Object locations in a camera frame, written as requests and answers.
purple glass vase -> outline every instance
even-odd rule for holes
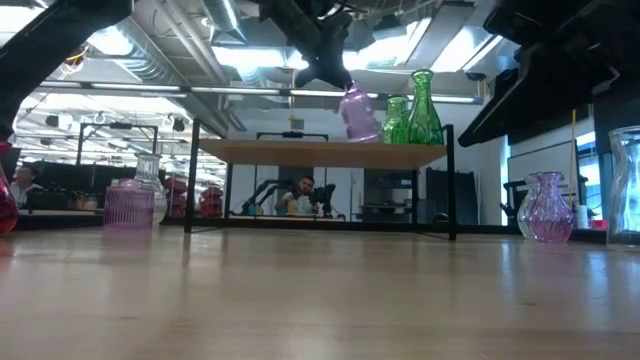
[[[340,102],[340,114],[347,126],[351,142],[377,142],[379,124],[373,114],[373,105],[366,92],[354,81]]]
[[[573,230],[573,213],[560,195],[558,183],[562,173],[536,174],[540,192],[531,210],[529,230],[541,243],[566,243]]]
[[[104,205],[104,225],[109,227],[151,228],[153,221],[153,190],[133,179],[121,179],[107,188]]]

man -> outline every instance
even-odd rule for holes
[[[316,181],[313,176],[307,175],[298,182],[300,196],[296,199],[292,193],[284,194],[282,199],[276,204],[276,210],[289,209],[288,213],[296,215],[315,215],[318,213],[318,205],[311,204],[309,196],[313,192]]]
[[[29,165],[21,166],[16,172],[16,181],[11,184],[11,193],[16,199],[18,208],[22,208],[27,203],[27,193],[33,189],[42,189],[42,186],[34,184],[37,173],[36,169]]]

table surface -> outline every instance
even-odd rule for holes
[[[86,229],[0,254],[3,360],[640,356],[640,255],[600,246]]]
[[[315,141],[200,139],[230,164],[415,170],[447,154],[446,146]]]

wooden shelf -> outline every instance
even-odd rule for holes
[[[230,164],[415,170],[446,146],[201,139],[200,149]]]

ceiling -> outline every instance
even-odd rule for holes
[[[42,11],[39,4],[53,2],[24,0],[23,5],[30,5],[29,8],[8,7],[9,3],[6,1],[8,0],[0,0],[0,44]],[[276,88],[290,87],[293,78],[291,67],[300,68],[304,65],[301,64],[301,59],[296,60],[295,49],[287,46],[286,39],[270,21],[260,23],[257,20],[258,8],[255,4],[246,0],[235,1],[241,14],[240,30],[248,40],[247,45],[241,45],[226,34],[212,37],[210,20],[205,20],[201,1],[138,1],[130,18],[116,28],[109,29],[108,33],[101,35],[102,38],[98,35],[92,37],[88,57],[80,67],[62,66],[51,74],[50,79],[191,86],[248,87],[257,84]],[[432,84],[434,94],[482,97],[484,94],[479,89],[483,87],[469,80],[466,72],[484,73],[488,79],[492,79],[503,70],[517,65],[513,60],[517,46],[508,40],[492,36],[482,28],[494,0],[350,0],[350,3],[364,9],[366,14],[358,15],[350,29],[350,37],[345,45],[345,64],[352,69],[354,79],[369,92],[410,94],[413,91],[411,72],[426,67],[436,71]],[[376,36],[381,33],[375,32],[375,27],[383,16],[394,14],[401,24],[391,30],[395,35],[376,40]],[[119,53],[122,50],[114,48],[118,44],[125,46],[123,54]],[[247,49],[254,52],[241,52]],[[247,68],[253,73],[247,74]],[[318,81],[305,88],[335,90]],[[175,159],[175,154],[186,155],[189,152],[189,119],[199,117],[209,125],[207,130],[210,134],[205,132],[204,136],[277,129],[282,124],[282,118],[290,113],[289,100],[280,97],[224,97],[214,94],[161,98],[154,94],[131,94],[116,90],[103,91],[100,96],[39,92],[32,94],[23,103],[16,123],[17,142],[20,146],[32,149],[34,152],[31,154],[38,155],[39,158],[73,161],[75,156],[72,152],[77,147],[77,138],[64,137],[77,137],[80,122],[91,123],[96,117],[102,119],[98,115],[103,115],[106,123],[118,121],[158,126],[160,139],[165,141],[160,146],[161,153],[166,155],[165,164],[177,163],[179,159]],[[301,117],[313,119],[323,118],[322,114],[326,114],[327,118],[337,118],[333,113],[337,104],[338,99],[327,98],[298,98],[295,101],[297,113]],[[378,110],[384,109],[383,103],[376,106]],[[65,128],[47,127],[47,115],[56,115],[65,121],[71,119],[71,124]],[[174,132],[168,126],[171,119],[176,118],[185,119],[183,132]],[[314,121],[307,126],[320,131],[326,125]],[[42,145],[41,138],[37,136],[43,135],[55,137],[53,145]],[[87,151],[92,149],[91,154],[83,156],[84,161],[131,164],[135,162],[132,154],[140,150],[138,147],[150,149],[150,144],[143,141],[147,135],[139,131],[136,135],[131,135],[103,128],[92,136],[95,141],[89,140],[88,144],[92,145],[84,147]],[[135,138],[140,141],[129,141],[135,146],[114,150],[113,147],[105,146],[108,137]],[[113,152],[128,155],[112,154]],[[204,160],[203,164],[206,165],[203,166],[215,168],[216,176],[224,179],[224,172],[219,169],[222,166],[219,160]]]

